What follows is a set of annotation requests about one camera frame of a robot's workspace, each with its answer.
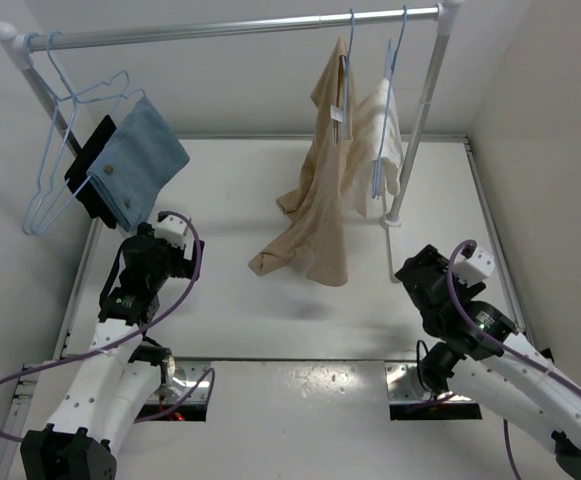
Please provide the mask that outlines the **beige t shirt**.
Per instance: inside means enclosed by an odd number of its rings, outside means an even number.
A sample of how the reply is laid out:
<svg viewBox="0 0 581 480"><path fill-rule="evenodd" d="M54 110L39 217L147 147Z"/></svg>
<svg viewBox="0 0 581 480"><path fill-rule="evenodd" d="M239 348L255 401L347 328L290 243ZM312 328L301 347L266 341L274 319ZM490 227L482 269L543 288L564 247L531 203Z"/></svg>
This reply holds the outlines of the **beige t shirt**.
<svg viewBox="0 0 581 480"><path fill-rule="evenodd" d="M311 92L317 109L312 143L301 166L298 186L276 200L290 226L249 261L249 268L258 276L307 258L307 279L329 287L340 287L348 281L345 196L359 169L349 157L356 106L351 71L350 137L339 143L334 141L334 118L340 115L343 103L341 57L346 52L346 41L338 39Z"/></svg>

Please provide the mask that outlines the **light blue wire hanger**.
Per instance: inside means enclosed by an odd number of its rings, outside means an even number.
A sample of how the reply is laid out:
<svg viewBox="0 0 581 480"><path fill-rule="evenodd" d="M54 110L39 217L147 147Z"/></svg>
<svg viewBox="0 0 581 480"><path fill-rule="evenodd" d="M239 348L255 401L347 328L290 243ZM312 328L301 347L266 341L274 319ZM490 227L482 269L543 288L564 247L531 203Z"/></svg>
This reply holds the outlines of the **light blue wire hanger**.
<svg viewBox="0 0 581 480"><path fill-rule="evenodd" d="M351 71L351 53L354 43L354 33L355 33L355 11L353 8L349 10L350 15L350 34L347 43L347 52L341 57L341 66L343 68L343 103L340 108L340 115L334 118L336 133L334 141L339 143L342 140L348 140L349 134L349 108L350 108L350 71Z"/></svg>

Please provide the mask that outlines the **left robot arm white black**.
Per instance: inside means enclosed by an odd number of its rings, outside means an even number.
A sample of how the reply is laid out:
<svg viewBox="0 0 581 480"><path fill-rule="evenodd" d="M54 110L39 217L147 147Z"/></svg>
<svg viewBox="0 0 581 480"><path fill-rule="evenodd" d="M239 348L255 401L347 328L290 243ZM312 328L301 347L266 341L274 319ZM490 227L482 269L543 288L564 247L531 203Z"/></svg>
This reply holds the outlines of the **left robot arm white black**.
<svg viewBox="0 0 581 480"><path fill-rule="evenodd" d="M99 295L89 350L60 360L78 366L40 430L20 445L28 479L113 479L117 455L146 401L174 375L170 349L147 339L159 292L170 279L194 283L204 243L191 221L162 212L120 244Z"/></svg>

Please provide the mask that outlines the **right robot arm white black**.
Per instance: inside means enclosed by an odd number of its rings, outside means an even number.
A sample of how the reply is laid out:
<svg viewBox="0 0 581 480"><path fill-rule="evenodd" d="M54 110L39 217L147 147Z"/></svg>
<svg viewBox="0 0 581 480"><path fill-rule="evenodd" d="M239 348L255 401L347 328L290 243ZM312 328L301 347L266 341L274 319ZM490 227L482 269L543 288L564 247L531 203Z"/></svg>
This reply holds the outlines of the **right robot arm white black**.
<svg viewBox="0 0 581 480"><path fill-rule="evenodd" d="M395 277L436 344L407 369L402 391L422 407L468 397L515 425L581 479L581 387L542 355L515 322L479 300L494 256L474 240L450 257L427 245Z"/></svg>

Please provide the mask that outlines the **empty blue hanger left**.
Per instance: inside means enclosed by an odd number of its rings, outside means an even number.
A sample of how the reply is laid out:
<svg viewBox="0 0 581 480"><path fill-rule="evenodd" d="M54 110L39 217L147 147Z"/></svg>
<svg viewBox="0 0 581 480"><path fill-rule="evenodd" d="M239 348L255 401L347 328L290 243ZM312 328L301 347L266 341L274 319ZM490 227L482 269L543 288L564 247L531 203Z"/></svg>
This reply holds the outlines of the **empty blue hanger left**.
<svg viewBox="0 0 581 480"><path fill-rule="evenodd" d="M125 70L85 88L76 88L55 54L57 38L61 35L60 31L55 30L43 36L43 53L56 74L59 82L57 87L39 72L32 60L31 43L40 35L30 33L23 37L23 59L27 64L22 72L31 82L33 92L50 120L41 150L34 191L21 221L22 232L30 237L45 235L64 211L76 202L77 195L90 185L89 178L78 180L76 190L71 191L69 180L60 173L66 152L71 152L76 157L85 149L74 134L74 126L80 113L91 104L102 103L113 114L133 95L130 90L130 75Z"/></svg>

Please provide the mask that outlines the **blue hanger holding denim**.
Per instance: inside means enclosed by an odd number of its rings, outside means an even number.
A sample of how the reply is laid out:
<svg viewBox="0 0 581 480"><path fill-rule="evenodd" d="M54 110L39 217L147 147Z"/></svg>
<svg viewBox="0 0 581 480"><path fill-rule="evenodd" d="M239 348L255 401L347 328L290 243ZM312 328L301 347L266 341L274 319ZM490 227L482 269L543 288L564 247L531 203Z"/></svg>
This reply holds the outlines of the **blue hanger holding denim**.
<svg viewBox="0 0 581 480"><path fill-rule="evenodd" d="M130 90L133 95L127 102L129 102L133 97L142 98L146 95L145 90L142 88L130 88ZM83 144L85 149L81 154L74 157L71 152L65 153L64 160L60 166L60 173L64 178L69 180L69 188L71 191L76 190L76 182L78 180L88 178L87 170L89 166L101 153L105 143L110 139L112 133L116 129L116 124L112 118L113 114L108 112L103 116L103 119L98 123L94 131ZM76 202L84 207L90 218L101 220L103 224L109 228L114 229L117 227L118 224L113 214L95 192L94 187L91 184L86 187L83 192L77 195Z"/></svg>

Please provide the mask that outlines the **blue hanger with white cloth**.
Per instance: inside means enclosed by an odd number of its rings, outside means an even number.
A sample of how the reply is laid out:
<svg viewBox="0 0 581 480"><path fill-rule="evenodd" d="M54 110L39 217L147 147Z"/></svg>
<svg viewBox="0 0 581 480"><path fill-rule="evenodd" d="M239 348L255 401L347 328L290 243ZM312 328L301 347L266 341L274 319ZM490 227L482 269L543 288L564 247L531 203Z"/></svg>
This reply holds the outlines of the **blue hanger with white cloth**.
<svg viewBox="0 0 581 480"><path fill-rule="evenodd" d="M392 46L392 40L388 42L388 49L386 53L386 60L384 66L384 78L388 81L387 90L386 90L386 100L384 105L384 114L383 114L383 123L381 128L381 138L379 142L379 149L377 153L377 157L374 163L374 172L373 172L373 182L371 188L371 198L378 199L381 193L381 175L382 175L382 155L385 149L385 140L386 140L386 132L387 132L387 124L388 119L390 118L390 111L391 111L391 101L393 97L393 80L396 70L396 65L398 62L399 53L401 50L401 45L403 42L403 37L406 29L406 25L408 22L409 16L409 9L406 4L403 5L403 18L401 22L401 28L398 36L398 40L395 46Z"/></svg>

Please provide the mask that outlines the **blue denim cloth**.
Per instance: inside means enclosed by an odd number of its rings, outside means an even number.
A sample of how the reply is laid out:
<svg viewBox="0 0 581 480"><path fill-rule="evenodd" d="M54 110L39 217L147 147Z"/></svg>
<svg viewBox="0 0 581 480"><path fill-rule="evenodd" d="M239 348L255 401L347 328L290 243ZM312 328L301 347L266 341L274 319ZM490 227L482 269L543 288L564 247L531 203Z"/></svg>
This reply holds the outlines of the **blue denim cloth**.
<svg viewBox="0 0 581 480"><path fill-rule="evenodd" d="M140 98L87 170L120 229L146 222L162 188L190 156L147 97Z"/></svg>

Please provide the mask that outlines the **white folded cloth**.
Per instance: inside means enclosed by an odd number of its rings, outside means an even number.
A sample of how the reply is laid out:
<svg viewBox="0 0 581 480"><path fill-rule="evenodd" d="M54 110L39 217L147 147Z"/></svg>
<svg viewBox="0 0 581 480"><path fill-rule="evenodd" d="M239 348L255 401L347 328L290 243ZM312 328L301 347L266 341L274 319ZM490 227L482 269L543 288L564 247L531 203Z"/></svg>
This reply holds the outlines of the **white folded cloth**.
<svg viewBox="0 0 581 480"><path fill-rule="evenodd" d="M367 218L375 198L385 193L396 196L401 190L404 151L394 92L387 78L357 106L350 159L359 167L352 186L353 206Z"/></svg>

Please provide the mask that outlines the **metal clothes rack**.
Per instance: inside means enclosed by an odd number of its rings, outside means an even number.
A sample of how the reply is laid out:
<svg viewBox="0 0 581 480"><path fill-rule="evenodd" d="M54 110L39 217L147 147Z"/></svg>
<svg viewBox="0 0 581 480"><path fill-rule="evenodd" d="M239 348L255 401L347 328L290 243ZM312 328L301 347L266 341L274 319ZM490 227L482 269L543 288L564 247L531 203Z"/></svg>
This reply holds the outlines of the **metal clothes rack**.
<svg viewBox="0 0 581 480"><path fill-rule="evenodd" d="M34 64L31 59L31 54L34 52L314 30L343 26L354 28L368 24L392 23L397 21L401 22L404 26L415 21L435 21L437 23L437 34L419 100L415 123L408 140L408 147L401 170L401 191L393 197L391 207L386 210L382 218L388 240L390 268L391 272L395 273L400 268L402 260L402 255L399 253L397 247L397 238L401 230L400 213L404 203L406 188L411 177L449 39L462 6L463 3L461 1L441 1L430 7L408 8L404 6L398 10L135 27L47 35L23 34L12 24L0 22L0 45L15 68L24 76L38 101L50 117L50 132L57 132L62 135L62 144L68 146L71 152L77 155L80 153L81 145L72 133L72 123L64 119L59 111L60 100L52 94L49 86L44 83L42 76L34 70Z"/></svg>

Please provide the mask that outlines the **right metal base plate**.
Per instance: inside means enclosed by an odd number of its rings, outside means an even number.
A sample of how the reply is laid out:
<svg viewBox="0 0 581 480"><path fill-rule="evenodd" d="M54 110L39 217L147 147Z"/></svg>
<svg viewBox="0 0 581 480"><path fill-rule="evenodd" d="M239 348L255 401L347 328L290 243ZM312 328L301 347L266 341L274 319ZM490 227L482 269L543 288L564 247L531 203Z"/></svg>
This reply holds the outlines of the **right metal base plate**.
<svg viewBox="0 0 581 480"><path fill-rule="evenodd" d="M414 361L394 361L384 363L390 404L415 405L432 401L447 401L450 403L473 403L469 397L447 391L435 394L422 387Z"/></svg>

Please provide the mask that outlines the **metal base plate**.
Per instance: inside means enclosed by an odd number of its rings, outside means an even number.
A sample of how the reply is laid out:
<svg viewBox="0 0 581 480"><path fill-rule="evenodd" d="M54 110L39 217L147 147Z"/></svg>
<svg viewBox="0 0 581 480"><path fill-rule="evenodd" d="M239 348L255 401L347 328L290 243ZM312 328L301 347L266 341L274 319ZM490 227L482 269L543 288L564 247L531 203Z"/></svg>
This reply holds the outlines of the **metal base plate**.
<svg viewBox="0 0 581 480"><path fill-rule="evenodd" d="M415 405L432 401L447 401L450 403L473 403L469 397L447 391L435 394L422 387L414 361L394 361L384 363L390 404Z"/></svg>
<svg viewBox="0 0 581 480"><path fill-rule="evenodd" d="M208 361L180 361L176 360L168 368L165 385L160 389L158 396L162 396L166 404L174 404L191 389L190 397L185 405L201 405L208 400L212 374L208 371L212 363Z"/></svg>

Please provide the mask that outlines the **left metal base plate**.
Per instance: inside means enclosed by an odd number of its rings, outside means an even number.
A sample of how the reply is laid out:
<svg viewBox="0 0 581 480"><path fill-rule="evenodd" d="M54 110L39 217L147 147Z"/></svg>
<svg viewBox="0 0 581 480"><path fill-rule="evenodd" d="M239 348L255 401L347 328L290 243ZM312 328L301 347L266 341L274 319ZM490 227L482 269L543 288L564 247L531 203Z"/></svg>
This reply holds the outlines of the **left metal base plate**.
<svg viewBox="0 0 581 480"><path fill-rule="evenodd" d="M166 404L174 404L191 389L190 397L185 405L201 405L208 400L212 374L208 371L212 363L208 361L180 361L176 360L168 368L165 385L160 389L158 396L162 396Z"/></svg>

